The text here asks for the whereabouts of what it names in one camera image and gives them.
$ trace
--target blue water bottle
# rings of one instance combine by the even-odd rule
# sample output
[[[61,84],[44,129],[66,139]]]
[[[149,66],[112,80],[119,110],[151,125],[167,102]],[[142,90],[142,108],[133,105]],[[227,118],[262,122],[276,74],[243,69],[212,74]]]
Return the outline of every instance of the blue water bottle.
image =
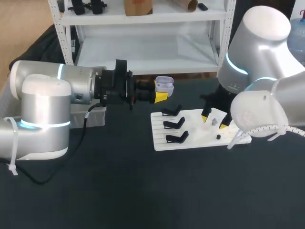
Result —
[[[303,18],[293,19],[291,23],[291,32],[288,36],[287,45],[292,55],[305,66],[305,10],[303,12]]]

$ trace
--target cardboard tube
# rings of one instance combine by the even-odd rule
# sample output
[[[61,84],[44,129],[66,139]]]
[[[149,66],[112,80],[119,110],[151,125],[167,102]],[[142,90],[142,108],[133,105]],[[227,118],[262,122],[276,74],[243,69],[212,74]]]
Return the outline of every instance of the cardboard tube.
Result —
[[[198,6],[198,0],[172,0],[183,9],[194,12]]]

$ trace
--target metal shelf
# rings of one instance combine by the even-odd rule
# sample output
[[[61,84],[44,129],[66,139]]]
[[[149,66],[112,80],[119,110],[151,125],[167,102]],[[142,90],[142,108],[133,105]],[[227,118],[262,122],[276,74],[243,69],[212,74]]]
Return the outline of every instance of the metal shelf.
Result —
[[[65,9],[71,6],[71,0],[64,1]],[[218,71],[228,50],[236,4],[199,0],[208,11],[186,12],[171,0],[154,0],[153,14],[127,17],[123,0],[104,0],[108,6],[102,15],[86,10],[80,16],[70,10],[61,15],[57,0],[48,2],[66,64],[113,69],[115,59],[125,59],[134,74]],[[81,43],[76,63],[72,25]]]
[[[77,65],[114,69],[123,59],[135,75],[216,72],[214,50],[207,34],[86,38]]]
[[[153,14],[145,16],[127,17],[124,11],[123,0],[104,0],[108,6],[101,15],[94,15],[86,9],[84,15],[77,16],[71,10],[66,10],[61,18],[62,25],[111,25],[111,24],[141,24],[167,23],[182,21],[214,21],[224,20],[226,11],[223,0],[203,0],[208,11],[197,9],[195,12],[186,12],[170,0],[154,0]]]

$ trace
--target wooden floor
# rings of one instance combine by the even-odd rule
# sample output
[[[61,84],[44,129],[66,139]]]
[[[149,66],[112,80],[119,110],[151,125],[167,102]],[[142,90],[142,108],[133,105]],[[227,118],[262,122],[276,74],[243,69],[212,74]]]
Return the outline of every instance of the wooden floor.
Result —
[[[47,0],[0,0],[0,91],[9,63],[52,24]]]

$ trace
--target dark fabric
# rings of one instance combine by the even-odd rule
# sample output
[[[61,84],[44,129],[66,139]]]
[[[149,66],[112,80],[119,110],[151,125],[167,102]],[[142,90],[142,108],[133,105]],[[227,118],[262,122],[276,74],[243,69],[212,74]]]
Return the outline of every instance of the dark fabric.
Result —
[[[71,49],[73,61],[76,59],[79,47],[80,44],[75,26],[71,26]],[[11,70],[13,64],[19,60],[65,63],[55,26],[50,26],[24,54],[13,60],[9,65],[9,69]]]
[[[217,79],[175,82],[169,101],[108,106],[67,166],[45,186],[0,165],[1,228],[302,229],[305,140],[156,152],[150,113],[203,107]],[[81,130],[71,131],[73,148]],[[19,162],[43,179],[62,158]]]

